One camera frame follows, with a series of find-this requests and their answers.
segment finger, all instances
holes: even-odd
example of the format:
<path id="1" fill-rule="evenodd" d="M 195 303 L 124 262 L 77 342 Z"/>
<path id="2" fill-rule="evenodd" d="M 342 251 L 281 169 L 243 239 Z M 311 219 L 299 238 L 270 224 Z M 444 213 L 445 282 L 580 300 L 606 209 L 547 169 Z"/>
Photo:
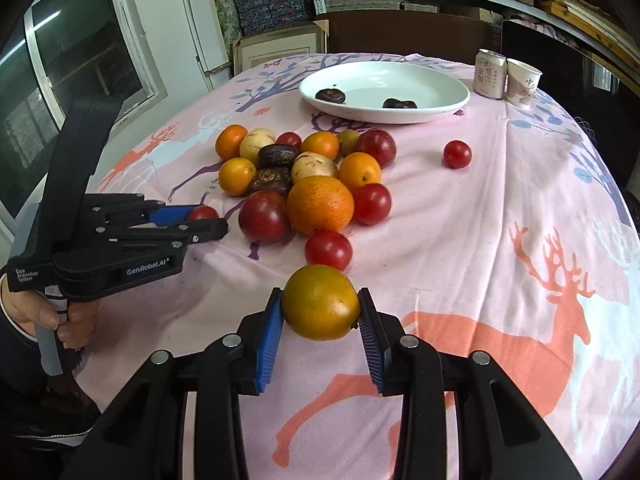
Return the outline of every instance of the finger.
<path id="1" fill-rule="evenodd" d="M 91 335 L 95 330 L 95 317 L 90 317 L 78 323 L 67 321 L 58 328 L 58 339 L 69 343 L 78 339 L 83 339 L 85 335 Z"/>
<path id="2" fill-rule="evenodd" d="M 91 338 L 93 335 L 94 335 L 93 332 L 82 333 L 69 339 L 68 341 L 63 341 L 63 345 L 65 348 L 72 348 L 73 350 L 79 350 L 89 344 L 89 341 L 91 341 Z"/>
<path id="3" fill-rule="evenodd" d="M 55 330 L 60 323 L 58 313 L 36 292 L 28 290 L 15 293 L 11 299 L 11 306 L 17 314 L 17 322 L 31 321 L 51 330 Z"/>
<path id="4" fill-rule="evenodd" d="M 98 314 L 98 307 L 100 307 L 100 300 L 71 303 L 66 314 L 71 323 L 80 323 L 83 320 L 94 318 Z"/>

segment red tomato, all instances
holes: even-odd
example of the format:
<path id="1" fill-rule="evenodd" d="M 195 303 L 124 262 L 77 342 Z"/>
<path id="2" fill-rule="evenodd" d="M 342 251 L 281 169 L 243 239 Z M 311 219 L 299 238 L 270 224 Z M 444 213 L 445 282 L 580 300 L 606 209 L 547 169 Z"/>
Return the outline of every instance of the red tomato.
<path id="1" fill-rule="evenodd" d="M 452 170 L 466 168 L 471 162 L 471 148 L 461 140 L 448 142 L 442 152 L 444 163 Z"/>
<path id="2" fill-rule="evenodd" d="M 363 224 L 382 222 L 391 211 L 391 193 L 382 184 L 367 184 L 353 192 L 353 217 Z"/>
<path id="3" fill-rule="evenodd" d="M 353 248 L 340 233 L 318 231 L 306 241 L 305 256 L 309 265 L 328 265 L 343 271 L 351 261 Z"/>
<path id="4" fill-rule="evenodd" d="M 386 168 L 396 158 L 396 142 L 385 130 L 375 128 L 358 138 L 353 151 L 369 153 L 377 160 L 380 168 Z"/>
<path id="5" fill-rule="evenodd" d="M 187 215 L 187 220 L 209 220 L 211 218 L 218 218 L 218 212 L 208 205 L 196 206 Z"/>
<path id="6" fill-rule="evenodd" d="M 302 144 L 302 139 L 296 132 L 286 132 L 279 136 L 276 139 L 276 142 L 280 142 L 281 144 L 290 144 L 291 146 L 295 146 L 297 149 L 300 149 L 300 144 Z"/>
<path id="7" fill-rule="evenodd" d="M 282 240 L 291 228 L 285 206 L 282 195 L 273 189 L 263 189 L 249 195 L 238 215 L 244 236 L 262 245 Z"/>

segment table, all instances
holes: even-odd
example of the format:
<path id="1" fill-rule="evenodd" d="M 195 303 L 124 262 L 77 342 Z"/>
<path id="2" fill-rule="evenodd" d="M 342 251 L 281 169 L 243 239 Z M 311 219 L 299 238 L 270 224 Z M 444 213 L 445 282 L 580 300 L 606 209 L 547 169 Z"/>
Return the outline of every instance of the table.
<path id="1" fill-rule="evenodd" d="M 244 238 L 241 200 L 218 187 L 215 140 L 231 123 L 302 137 L 367 130 L 371 124 L 314 110 L 296 91 L 309 73 L 358 60 L 417 63 L 469 85 L 473 77 L 473 67 L 416 55 L 270 61 L 176 115 L 98 186 L 209 204 L 230 225 L 221 242 L 192 246 L 181 274 L 103 300 L 78 375 L 101 408 L 151 352 L 202 350 L 263 309 L 271 288 L 305 264 L 300 234 L 269 247 Z M 394 204 L 384 223 L 345 231 L 354 286 L 369 287 L 380 311 L 440 351 L 491 353 L 583 478 L 599 478 L 640 418 L 640 242 L 596 149 L 543 92 L 529 112 L 472 94 L 436 123 L 384 128 L 398 145 L 398 158 L 383 170 Z M 473 150 L 465 170 L 441 165 L 452 139 Z M 386 480 L 400 413 L 399 398 L 376 395 L 357 331 L 311 342 L 285 327 L 270 386 L 241 399 L 251 478 Z"/>

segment orange deer print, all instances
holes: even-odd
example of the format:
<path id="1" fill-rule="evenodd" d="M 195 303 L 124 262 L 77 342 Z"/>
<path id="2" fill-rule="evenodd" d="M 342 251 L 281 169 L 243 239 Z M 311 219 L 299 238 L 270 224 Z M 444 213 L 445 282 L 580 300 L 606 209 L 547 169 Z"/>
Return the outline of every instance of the orange deer print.
<path id="1" fill-rule="evenodd" d="M 116 165 L 107 173 L 107 176 L 98 184 L 98 188 L 100 191 L 104 191 L 104 189 L 110 184 L 110 182 L 116 178 L 119 174 L 125 171 L 129 166 L 133 163 L 139 161 L 143 156 L 148 155 L 154 149 L 158 147 L 159 144 L 165 142 L 166 140 L 171 139 L 175 135 L 175 128 L 177 124 L 169 124 L 165 126 L 162 130 L 156 130 L 151 134 L 151 138 L 149 142 L 139 151 L 131 150 L 124 154 L 124 156 L 116 162 Z"/>
<path id="2" fill-rule="evenodd" d="M 520 229 L 516 224 L 514 231 L 510 229 L 509 233 L 517 258 L 523 261 L 529 274 L 549 291 L 547 301 L 557 305 L 549 342 L 505 334 L 485 323 L 457 314 L 411 312 L 404 316 L 402 325 L 409 327 L 415 323 L 412 332 L 441 352 L 466 356 L 474 350 L 487 350 L 540 415 L 546 416 L 555 408 L 569 380 L 574 365 L 574 336 L 580 337 L 585 344 L 591 341 L 577 298 L 578 295 L 590 298 L 595 291 L 588 290 L 587 272 L 583 278 L 580 277 L 582 269 L 577 265 L 575 253 L 572 254 L 571 268 L 566 266 L 557 229 L 554 229 L 553 235 L 545 237 L 548 246 L 548 251 L 544 251 L 547 277 L 543 279 L 522 247 L 522 235 L 528 230 L 526 227 Z M 558 271 L 564 277 L 562 283 L 557 280 Z M 316 413 L 350 397 L 377 394 L 369 376 L 336 375 L 317 399 L 292 416 L 277 433 L 278 447 L 273 453 L 273 461 L 281 467 L 289 465 L 289 447 L 293 437 Z M 450 406 L 453 395 L 446 396 L 446 404 Z M 398 433 L 399 423 L 396 423 L 388 433 L 391 449 L 398 446 Z"/>

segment small orange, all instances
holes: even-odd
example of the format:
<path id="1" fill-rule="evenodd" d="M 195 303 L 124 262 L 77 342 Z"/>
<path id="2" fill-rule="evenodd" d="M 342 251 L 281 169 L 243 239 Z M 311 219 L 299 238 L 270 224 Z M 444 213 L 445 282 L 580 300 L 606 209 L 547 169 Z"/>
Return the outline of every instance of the small orange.
<path id="1" fill-rule="evenodd" d="M 319 153 L 334 160 L 340 153 L 340 141 L 331 132 L 316 132 L 302 141 L 300 152 Z"/>
<path id="2" fill-rule="evenodd" d="M 321 229 L 340 232 L 351 221 L 353 209 L 353 195 L 332 176 L 306 176 L 287 197 L 287 216 L 305 235 Z"/>
<path id="3" fill-rule="evenodd" d="M 222 165 L 218 173 L 218 182 L 222 191 L 229 196 L 240 196 L 249 191 L 254 176 L 254 164 L 250 160 L 237 156 Z"/>
<path id="4" fill-rule="evenodd" d="M 230 124 L 222 130 L 216 139 L 216 153 L 222 160 L 229 160 L 240 156 L 240 143 L 247 134 L 247 130 L 240 124 Z"/>
<path id="5" fill-rule="evenodd" d="M 380 165 L 369 153 L 353 152 L 340 165 L 338 178 L 353 192 L 367 184 L 380 182 Z"/>

